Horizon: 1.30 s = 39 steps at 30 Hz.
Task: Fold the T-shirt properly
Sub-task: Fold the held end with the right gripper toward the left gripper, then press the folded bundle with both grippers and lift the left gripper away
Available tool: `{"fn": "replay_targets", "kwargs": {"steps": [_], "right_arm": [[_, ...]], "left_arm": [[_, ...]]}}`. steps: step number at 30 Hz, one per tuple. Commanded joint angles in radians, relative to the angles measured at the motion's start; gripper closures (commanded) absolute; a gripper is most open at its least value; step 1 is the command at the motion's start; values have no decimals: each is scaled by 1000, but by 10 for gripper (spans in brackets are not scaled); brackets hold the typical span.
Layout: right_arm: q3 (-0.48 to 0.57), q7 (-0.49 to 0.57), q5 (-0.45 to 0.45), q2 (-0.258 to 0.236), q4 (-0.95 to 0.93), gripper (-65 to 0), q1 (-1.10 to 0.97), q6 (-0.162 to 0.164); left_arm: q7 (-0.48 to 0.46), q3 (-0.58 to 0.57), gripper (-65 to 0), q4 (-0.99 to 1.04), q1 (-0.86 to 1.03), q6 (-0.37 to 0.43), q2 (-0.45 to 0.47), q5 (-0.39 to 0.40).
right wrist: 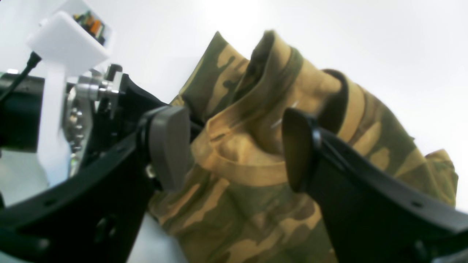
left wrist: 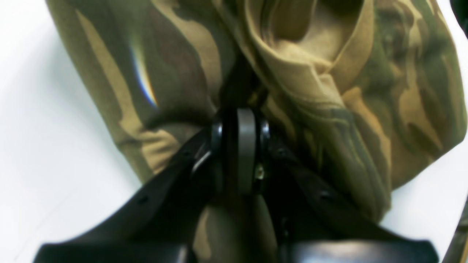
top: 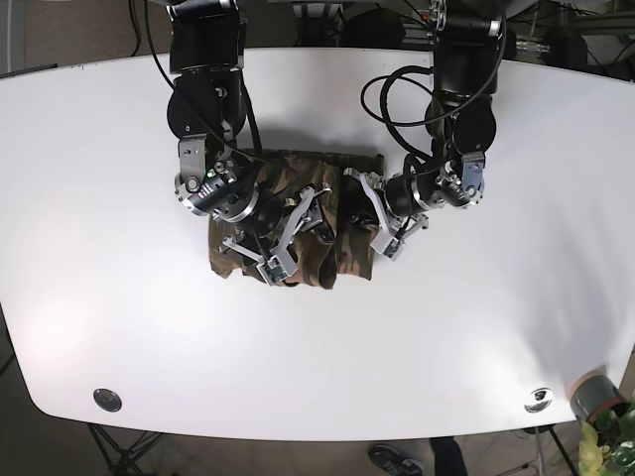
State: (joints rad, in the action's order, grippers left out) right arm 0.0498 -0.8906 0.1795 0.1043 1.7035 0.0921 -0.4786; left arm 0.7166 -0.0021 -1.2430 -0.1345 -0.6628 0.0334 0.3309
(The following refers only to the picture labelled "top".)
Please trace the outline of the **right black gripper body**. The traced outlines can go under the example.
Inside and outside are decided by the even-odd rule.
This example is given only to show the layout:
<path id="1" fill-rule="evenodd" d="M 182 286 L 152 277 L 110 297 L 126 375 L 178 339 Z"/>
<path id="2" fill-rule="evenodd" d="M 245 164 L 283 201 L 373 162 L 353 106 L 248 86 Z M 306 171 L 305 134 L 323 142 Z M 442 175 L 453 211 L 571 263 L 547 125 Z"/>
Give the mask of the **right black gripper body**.
<path id="1" fill-rule="evenodd" d="M 290 198 L 271 195 L 250 215 L 234 223 L 233 230 L 221 239 L 218 251 L 238 254 L 255 267 L 264 283 L 288 286 L 291 276 L 300 269 L 301 253 L 293 248 L 298 237 L 312 235 L 322 246 L 334 243 L 333 228 L 320 202 L 331 193 L 329 184 L 310 184 Z"/>

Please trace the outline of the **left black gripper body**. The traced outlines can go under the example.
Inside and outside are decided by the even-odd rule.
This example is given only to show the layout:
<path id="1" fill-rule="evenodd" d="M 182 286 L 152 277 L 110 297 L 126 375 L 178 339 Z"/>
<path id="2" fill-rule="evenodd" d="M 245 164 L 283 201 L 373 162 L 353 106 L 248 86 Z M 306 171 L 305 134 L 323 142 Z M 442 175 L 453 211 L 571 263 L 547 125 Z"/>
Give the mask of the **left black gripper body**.
<path id="1" fill-rule="evenodd" d="M 403 171 L 391 178 L 354 168 L 343 173 L 360 182 L 377 215 L 379 231 L 371 248 L 396 260 L 406 239 L 429 226 L 429 211 L 446 205 L 467 208 L 480 201 L 484 169 L 483 159 L 448 161 L 432 171 L 425 171 L 416 159 L 407 159 Z"/>

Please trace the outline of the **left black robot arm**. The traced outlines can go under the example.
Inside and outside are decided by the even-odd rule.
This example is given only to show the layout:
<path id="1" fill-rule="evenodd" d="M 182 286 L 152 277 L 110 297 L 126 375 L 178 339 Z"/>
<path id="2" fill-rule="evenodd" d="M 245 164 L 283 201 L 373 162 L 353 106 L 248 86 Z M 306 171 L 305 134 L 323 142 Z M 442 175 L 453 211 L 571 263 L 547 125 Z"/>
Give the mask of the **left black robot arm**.
<path id="1" fill-rule="evenodd" d="M 406 239 L 428 226 L 428 212 L 445 205 L 467 208 L 484 193 L 485 153 L 497 125 L 492 96 L 507 41 L 507 6 L 502 1 L 434 1 L 433 64 L 407 65 L 381 77 L 380 113 L 391 137 L 406 151 L 400 173 L 386 178 L 353 168 L 378 218 L 372 249 L 396 259 Z M 388 96 L 399 80 L 429 74 L 431 101 L 420 125 L 432 139 L 424 152 L 401 134 L 405 123 L 391 118 Z"/>

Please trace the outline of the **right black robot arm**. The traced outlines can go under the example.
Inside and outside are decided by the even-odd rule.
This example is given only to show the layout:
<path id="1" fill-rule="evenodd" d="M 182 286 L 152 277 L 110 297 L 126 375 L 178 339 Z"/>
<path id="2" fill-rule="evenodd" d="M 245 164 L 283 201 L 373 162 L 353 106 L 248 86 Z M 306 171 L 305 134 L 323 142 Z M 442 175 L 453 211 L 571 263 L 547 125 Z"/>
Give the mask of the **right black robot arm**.
<path id="1" fill-rule="evenodd" d="M 299 171 L 262 148 L 243 73 L 247 19 L 239 1 L 167 1 L 172 91 L 167 120 L 178 138 L 175 196 L 189 212 L 227 223 L 219 250 L 233 252 L 270 285 L 299 269 L 291 245 L 319 220 L 318 196 Z"/>

